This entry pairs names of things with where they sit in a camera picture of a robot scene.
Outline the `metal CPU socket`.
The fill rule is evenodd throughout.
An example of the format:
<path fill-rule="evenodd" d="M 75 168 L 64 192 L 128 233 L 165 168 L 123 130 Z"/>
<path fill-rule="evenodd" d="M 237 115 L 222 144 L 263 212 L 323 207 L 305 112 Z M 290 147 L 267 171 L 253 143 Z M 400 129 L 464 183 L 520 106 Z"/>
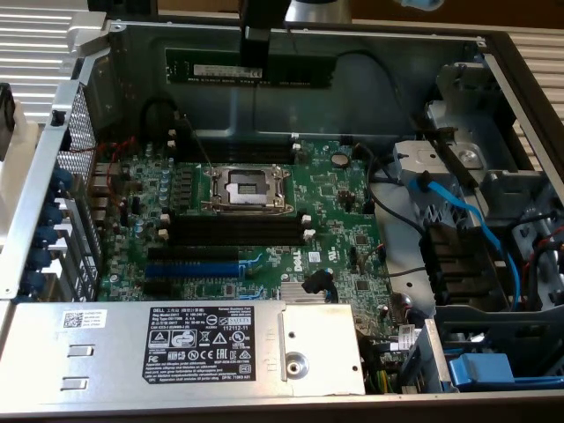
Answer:
<path fill-rule="evenodd" d="M 217 166 L 204 173 L 209 195 L 200 204 L 218 215 L 273 215 L 294 212 L 286 198 L 291 172 L 279 165 Z"/>

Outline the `green Dell motherboard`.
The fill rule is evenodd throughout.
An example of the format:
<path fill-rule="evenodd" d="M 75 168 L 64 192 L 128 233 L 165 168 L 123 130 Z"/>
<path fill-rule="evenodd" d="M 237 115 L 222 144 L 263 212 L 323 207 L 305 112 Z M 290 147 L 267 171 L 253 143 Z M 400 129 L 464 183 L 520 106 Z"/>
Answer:
<path fill-rule="evenodd" d="M 336 152 L 349 156 L 350 166 L 334 168 Z M 175 247 L 159 237 L 172 229 L 171 216 L 218 215 L 200 202 L 209 195 L 204 162 L 181 162 L 148 145 L 142 155 L 104 164 L 110 181 L 121 183 L 118 205 L 100 222 L 103 265 L 97 297 L 100 301 L 282 301 L 282 282 L 299 282 L 325 269 L 333 274 L 339 304 L 352 308 L 356 329 L 374 344 L 397 341 L 401 315 L 394 309 L 386 266 L 386 248 L 379 234 L 374 202 L 366 187 L 366 166 L 358 154 L 336 141 L 293 145 L 294 163 L 213 164 L 217 166 L 279 165 L 291 172 L 286 198 L 294 213 L 303 212 L 301 246 L 234 247 L 239 250 L 238 278 L 147 278 L 152 263 L 149 248 Z M 146 280 L 167 279 L 169 296 L 144 295 Z"/>

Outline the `black plastic bar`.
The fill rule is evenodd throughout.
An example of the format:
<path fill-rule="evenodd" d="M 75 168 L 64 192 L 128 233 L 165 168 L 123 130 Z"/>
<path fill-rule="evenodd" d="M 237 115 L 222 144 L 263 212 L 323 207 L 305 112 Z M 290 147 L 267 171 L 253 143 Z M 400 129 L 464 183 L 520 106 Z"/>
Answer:
<path fill-rule="evenodd" d="M 479 184 L 452 150 L 449 141 L 454 140 L 457 128 L 435 128 L 422 115 L 410 113 L 410 124 L 415 131 L 415 158 L 421 172 L 415 179 L 415 186 L 423 192 L 430 191 L 430 183 L 434 180 L 436 170 L 429 170 L 428 165 L 436 167 L 438 161 L 446 168 L 446 172 L 454 176 L 461 188 L 476 189 Z"/>

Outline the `blue card retention clip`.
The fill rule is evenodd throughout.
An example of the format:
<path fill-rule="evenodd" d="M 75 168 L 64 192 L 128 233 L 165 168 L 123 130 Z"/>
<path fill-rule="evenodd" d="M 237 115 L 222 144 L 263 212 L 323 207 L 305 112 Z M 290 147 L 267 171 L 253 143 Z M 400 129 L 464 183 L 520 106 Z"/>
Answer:
<path fill-rule="evenodd" d="M 45 275 L 38 271 L 25 271 L 21 282 L 20 290 L 26 293 L 41 293 L 46 285 Z"/>
<path fill-rule="evenodd" d="M 49 182 L 49 188 L 53 192 L 67 192 L 72 189 L 74 176 L 68 170 L 63 168 L 55 168 L 52 172 Z"/>
<path fill-rule="evenodd" d="M 56 244 L 58 232 L 52 226 L 37 226 L 33 234 L 32 244 L 36 248 L 46 248 Z"/>
<path fill-rule="evenodd" d="M 42 226 L 59 225 L 63 221 L 63 212 L 59 209 L 59 203 L 47 203 L 41 209 L 39 222 Z"/>
<path fill-rule="evenodd" d="M 48 268 L 52 263 L 52 256 L 47 249 L 33 248 L 29 250 L 26 259 L 26 268 L 31 271 L 40 271 Z"/>

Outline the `short black expansion slot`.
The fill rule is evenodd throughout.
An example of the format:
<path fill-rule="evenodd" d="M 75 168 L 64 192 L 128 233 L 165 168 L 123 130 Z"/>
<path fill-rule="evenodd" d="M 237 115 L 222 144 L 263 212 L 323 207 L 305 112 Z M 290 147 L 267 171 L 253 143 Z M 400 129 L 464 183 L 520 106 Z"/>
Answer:
<path fill-rule="evenodd" d="M 143 284 L 143 294 L 148 296 L 169 296 L 173 290 L 173 284 L 167 279 L 146 280 Z"/>

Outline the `silver power supply unit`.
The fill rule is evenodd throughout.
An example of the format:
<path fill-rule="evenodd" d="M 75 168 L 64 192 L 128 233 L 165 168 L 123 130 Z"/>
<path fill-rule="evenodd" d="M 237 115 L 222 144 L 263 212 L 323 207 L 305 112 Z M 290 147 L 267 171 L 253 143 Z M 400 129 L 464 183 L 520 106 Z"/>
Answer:
<path fill-rule="evenodd" d="M 20 304 L 0 345 L 3 413 L 256 404 L 364 392 L 347 305 Z"/>

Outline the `open grey PC case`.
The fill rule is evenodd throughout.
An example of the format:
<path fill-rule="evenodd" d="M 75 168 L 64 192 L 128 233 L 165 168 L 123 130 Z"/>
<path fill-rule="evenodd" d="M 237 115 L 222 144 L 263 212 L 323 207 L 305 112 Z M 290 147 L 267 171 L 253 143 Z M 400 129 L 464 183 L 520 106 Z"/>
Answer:
<path fill-rule="evenodd" d="M 0 83 L 40 137 L 6 243 L 0 252 L 0 345 L 20 304 L 100 301 L 105 263 L 99 224 L 117 205 L 121 183 L 104 164 L 142 155 L 148 145 L 173 156 L 169 130 L 228 135 L 287 133 L 301 143 L 336 141 L 361 156 L 367 192 L 386 248 L 397 341 L 374 344 L 355 327 L 365 392 L 357 397 L 301 397 L 256 404 L 135 409 L 0 412 L 0 421 L 182 421 L 184 423 L 564 423 L 564 390 L 461 392 L 448 363 L 464 353 L 503 353 L 515 377 L 564 376 L 564 306 L 486 312 L 438 306 L 419 243 L 424 229 L 395 167 L 394 147 L 416 138 L 408 115 L 424 114 L 440 70 L 485 65 L 500 85 L 525 154 L 564 200 L 564 126 L 513 41 L 504 33 L 430 28 L 343 26 L 295 31 L 300 50 L 338 52 L 363 39 L 368 56 L 337 61 L 328 88 L 169 84 L 165 50 L 220 50 L 239 55 L 238 23 L 214 18 L 115 19 L 83 12 L 53 33 L 34 28 L 31 43 L 0 41 Z M 72 189 L 49 188 L 55 168 Z M 44 204 L 59 203 L 63 221 L 41 293 L 20 290 Z"/>

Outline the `green RAM stick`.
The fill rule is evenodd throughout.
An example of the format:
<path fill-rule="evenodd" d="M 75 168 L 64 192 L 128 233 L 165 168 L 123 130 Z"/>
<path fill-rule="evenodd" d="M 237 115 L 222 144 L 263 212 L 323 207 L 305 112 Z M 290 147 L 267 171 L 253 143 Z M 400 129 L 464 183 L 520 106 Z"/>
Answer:
<path fill-rule="evenodd" d="M 335 56 L 271 54 L 264 67 L 239 65 L 239 55 L 220 50 L 167 48 L 169 84 L 271 85 L 328 88 L 337 66 Z"/>

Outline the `black SATA plug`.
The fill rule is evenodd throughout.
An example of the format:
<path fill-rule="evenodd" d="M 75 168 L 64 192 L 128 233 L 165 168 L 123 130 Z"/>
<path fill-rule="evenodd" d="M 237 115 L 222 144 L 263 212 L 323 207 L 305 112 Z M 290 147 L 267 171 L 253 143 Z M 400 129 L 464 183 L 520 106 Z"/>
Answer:
<path fill-rule="evenodd" d="M 301 284 L 306 293 L 318 294 L 325 292 L 325 301 L 331 304 L 339 303 L 338 290 L 334 283 L 333 274 L 325 269 L 320 269 L 308 277 Z"/>

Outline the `silver metal disk bay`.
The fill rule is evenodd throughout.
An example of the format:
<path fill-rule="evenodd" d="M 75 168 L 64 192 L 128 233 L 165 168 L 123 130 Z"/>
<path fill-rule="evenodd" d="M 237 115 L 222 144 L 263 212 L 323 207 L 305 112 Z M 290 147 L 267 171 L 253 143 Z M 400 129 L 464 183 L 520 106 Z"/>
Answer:
<path fill-rule="evenodd" d="M 438 161 L 430 191 L 415 186 L 421 172 L 415 141 L 393 150 L 400 182 L 424 229 L 444 223 L 477 228 L 486 241 L 506 306 L 492 312 L 564 306 L 564 200 L 516 134 L 516 117 L 494 74 L 483 64 L 444 66 L 423 117 L 432 129 L 454 127 L 449 144 L 479 186 L 461 188 Z"/>

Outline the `black ribbed plastic bracket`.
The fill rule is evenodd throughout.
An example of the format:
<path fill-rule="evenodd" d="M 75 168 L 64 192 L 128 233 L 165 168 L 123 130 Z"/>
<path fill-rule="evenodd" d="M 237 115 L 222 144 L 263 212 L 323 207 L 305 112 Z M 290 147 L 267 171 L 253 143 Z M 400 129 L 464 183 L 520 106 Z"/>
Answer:
<path fill-rule="evenodd" d="M 419 243 L 438 306 L 469 306 L 497 311 L 506 306 L 484 235 L 444 223 L 426 227 Z"/>

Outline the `silver finned heatsink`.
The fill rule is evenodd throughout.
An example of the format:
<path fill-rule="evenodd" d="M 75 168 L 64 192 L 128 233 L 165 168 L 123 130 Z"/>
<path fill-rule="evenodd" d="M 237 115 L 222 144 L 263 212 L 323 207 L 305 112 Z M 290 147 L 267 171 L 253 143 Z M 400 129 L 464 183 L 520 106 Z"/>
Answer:
<path fill-rule="evenodd" d="M 307 293 L 299 282 L 282 282 L 280 299 L 290 304 L 324 304 L 324 291 Z"/>

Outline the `blue expansion slot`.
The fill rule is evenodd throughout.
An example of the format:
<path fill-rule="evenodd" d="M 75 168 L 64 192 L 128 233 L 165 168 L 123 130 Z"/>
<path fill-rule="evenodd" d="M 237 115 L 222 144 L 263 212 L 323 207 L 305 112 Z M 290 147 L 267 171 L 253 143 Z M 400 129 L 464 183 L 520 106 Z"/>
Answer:
<path fill-rule="evenodd" d="M 145 267 L 147 278 L 238 278 L 238 263 L 152 263 Z"/>

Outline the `thin metal locking lever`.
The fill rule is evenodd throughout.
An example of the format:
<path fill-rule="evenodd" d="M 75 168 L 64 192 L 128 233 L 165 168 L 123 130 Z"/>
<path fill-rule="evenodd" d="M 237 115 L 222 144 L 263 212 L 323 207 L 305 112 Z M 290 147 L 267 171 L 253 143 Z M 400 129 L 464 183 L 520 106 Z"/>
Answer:
<path fill-rule="evenodd" d="M 201 152 L 203 158 L 207 162 L 209 168 L 212 169 L 212 167 L 213 167 L 212 161 L 211 161 L 209 155 L 207 154 L 206 150 L 204 149 L 204 145 L 203 145 L 202 141 L 200 140 L 200 138 L 198 137 L 197 132 L 194 129 L 191 121 L 189 120 L 188 115 L 186 113 L 183 113 L 182 118 L 189 127 L 190 137 L 193 138 L 196 141 L 199 151 Z"/>

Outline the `blue drive carrier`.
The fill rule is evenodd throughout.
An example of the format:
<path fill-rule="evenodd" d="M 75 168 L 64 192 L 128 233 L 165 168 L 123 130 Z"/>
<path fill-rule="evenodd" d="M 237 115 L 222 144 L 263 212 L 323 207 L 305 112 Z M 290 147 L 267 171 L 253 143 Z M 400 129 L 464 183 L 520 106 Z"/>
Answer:
<path fill-rule="evenodd" d="M 564 376 L 515 377 L 503 353 L 464 353 L 448 366 L 461 392 L 564 390 Z"/>

